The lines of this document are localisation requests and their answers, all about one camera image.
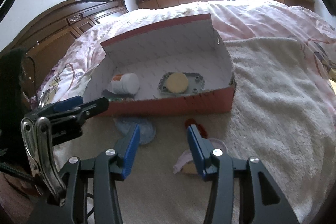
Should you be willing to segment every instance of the silver screw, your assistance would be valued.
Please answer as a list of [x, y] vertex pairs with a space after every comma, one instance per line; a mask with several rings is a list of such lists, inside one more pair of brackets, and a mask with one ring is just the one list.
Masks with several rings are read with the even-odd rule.
[[223, 151], [220, 150], [220, 149], [214, 149], [214, 150], [212, 150], [212, 153], [217, 157], [223, 155]]
[[250, 157], [250, 162], [257, 164], [259, 162], [259, 158], [257, 157]]
[[106, 152], [105, 152], [105, 154], [107, 155], [107, 156], [112, 156], [112, 155], [114, 155], [116, 153], [116, 151], [114, 150], [114, 149], [108, 149], [108, 150], [106, 150]]
[[75, 164], [76, 162], [78, 162], [78, 158], [77, 158], [77, 157], [71, 157], [71, 158], [69, 159], [69, 162], [70, 162], [71, 164]]

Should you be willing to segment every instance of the white bottle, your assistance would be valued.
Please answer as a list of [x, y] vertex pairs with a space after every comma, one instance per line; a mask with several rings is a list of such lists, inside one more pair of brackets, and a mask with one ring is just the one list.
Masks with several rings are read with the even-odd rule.
[[138, 76], [135, 73], [125, 73], [113, 76], [110, 91], [114, 94], [135, 95], [139, 88]]

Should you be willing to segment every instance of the blue gripper pad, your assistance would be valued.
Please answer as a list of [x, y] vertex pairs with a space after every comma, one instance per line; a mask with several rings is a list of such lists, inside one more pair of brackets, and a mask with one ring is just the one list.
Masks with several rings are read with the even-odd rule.
[[188, 127], [187, 138], [197, 173], [206, 181], [217, 171], [211, 162], [211, 151], [214, 148], [209, 140], [201, 137], [196, 125]]
[[73, 109], [76, 106], [83, 104], [83, 98], [81, 96], [75, 96], [67, 100], [55, 103], [53, 110], [55, 113], [64, 112]]
[[137, 153], [140, 141], [140, 128], [134, 123], [131, 126], [128, 134], [123, 138], [123, 143], [118, 149], [118, 161], [117, 165], [122, 168], [121, 177], [126, 177], [131, 173], [135, 154]]

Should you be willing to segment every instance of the open shoe box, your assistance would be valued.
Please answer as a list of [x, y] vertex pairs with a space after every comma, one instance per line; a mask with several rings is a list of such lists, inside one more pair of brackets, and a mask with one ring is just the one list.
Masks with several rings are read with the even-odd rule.
[[[131, 100], [111, 101], [102, 115], [181, 115], [231, 110], [236, 89], [231, 57], [211, 15], [169, 19], [134, 29], [102, 42], [104, 60], [84, 92], [85, 102], [108, 89], [116, 74], [135, 73], [140, 89]], [[192, 72], [204, 78], [204, 90], [168, 97], [158, 85], [165, 73]]]

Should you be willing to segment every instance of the bed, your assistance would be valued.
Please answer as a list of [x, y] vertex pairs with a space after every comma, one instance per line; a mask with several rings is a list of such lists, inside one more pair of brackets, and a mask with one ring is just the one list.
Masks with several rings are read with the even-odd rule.
[[[238, 75], [238, 90], [230, 115], [214, 114], [197, 118], [211, 135], [226, 143], [231, 155], [246, 158], [251, 153], [258, 154], [285, 192], [299, 220], [302, 223], [309, 223], [323, 204], [336, 178], [334, 164], [336, 99], [329, 82], [329, 78], [334, 77], [336, 31], [308, 9], [288, 7], [273, 0], [225, 0], [194, 2], [161, 10], [140, 9], [125, 13], [104, 24], [93, 26], [78, 37], [46, 77], [38, 90], [38, 96], [49, 90], [48, 103], [52, 103], [75, 95], [83, 95], [92, 73], [105, 57], [100, 45], [103, 41], [154, 22], [205, 13], [211, 14], [214, 28], [226, 42], [233, 56]], [[286, 90], [295, 86], [296, 88], [291, 90], [293, 93], [289, 92], [286, 99], [275, 96], [270, 101], [265, 97], [261, 99], [264, 101], [260, 102], [249, 97], [256, 85], [247, 86], [245, 83], [248, 81], [257, 83], [258, 79], [253, 79], [253, 74], [256, 78], [263, 78], [263, 72], [258, 66], [264, 64], [258, 63], [257, 58], [251, 58], [253, 56], [251, 52], [257, 54], [258, 50], [253, 49], [251, 42], [244, 40], [254, 37], [274, 38], [272, 41], [274, 46], [278, 47], [278, 52], [288, 55], [288, 60], [293, 61], [291, 67], [285, 69], [289, 77], [286, 79], [293, 81], [292, 84], [287, 83], [281, 87], [283, 84], [281, 82], [278, 86], [268, 86], [268, 90], [265, 88], [267, 90], [265, 94], [274, 95], [274, 93], [285, 94]], [[277, 49], [274, 46], [270, 47], [273, 47], [273, 54], [276, 54]], [[299, 79], [302, 74], [301, 76], [296, 74], [298, 66], [302, 66], [303, 75], [306, 77], [307, 82], [304, 85], [302, 79]], [[279, 79], [283, 74], [280, 67]], [[297, 97], [293, 95], [295, 91], [299, 92]], [[295, 106], [293, 109], [296, 110], [291, 110], [293, 111], [291, 117], [286, 113], [288, 107], [293, 106], [290, 103], [291, 96], [294, 99], [300, 98], [303, 94], [306, 101], [292, 100]], [[282, 112], [269, 109], [270, 105], [279, 106], [277, 105], [279, 100], [285, 102]], [[253, 111], [248, 110], [250, 103], [254, 105]], [[311, 108], [316, 108], [316, 111], [309, 112]], [[184, 129], [177, 126], [183, 124], [184, 119], [185, 117], [152, 119], [157, 126], [157, 140], [139, 150], [140, 155], [137, 157], [140, 159], [135, 163], [133, 172], [135, 174], [125, 184], [120, 185], [121, 190], [118, 192], [126, 223], [134, 221], [147, 223], [146, 219], [149, 217], [154, 219], [152, 223], [162, 223], [163, 219], [165, 223], [202, 222], [209, 185], [205, 186], [197, 178], [172, 175], [174, 161], [187, 148], [186, 140], [183, 138]], [[286, 122], [295, 125], [288, 127]], [[78, 155], [82, 159], [96, 156], [105, 148], [110, 148], [109, 145], [117, 136], [111, 117], [97, 117], [87, 122], [83, 137], [57, 147], [55, 154], [61, 164], [73, 155]], [[171, 157], [168, 159], [162, 155], [158, 155], [156, 159], [150, 157], [151, 164], [162, 166], [157, 168], [158, 173], [153, 170], [148, 173], [151, 178], [147, 178], [145, 170], [146, 168], [150, 170], [152, 166], [143, 167], [142, 162], [148, 161], [148, 157], [153, 155], [151, 153], [158, 153], [160, 151], [158, 147]], [[162, 184], [157, 185], [154, 182], [157, 180], [165, 185], [164, 189]], [[191, 194], [195, 188], [199, 194]], [[155, 196], [155, 191], [160, 189], [162, 195]], [[189, 191], [189, 194], [182, 194], [181, 191]], [[176, 204], [167, 199], [175, 199]], [[143, 206], [148, 213], [140, 213]]]

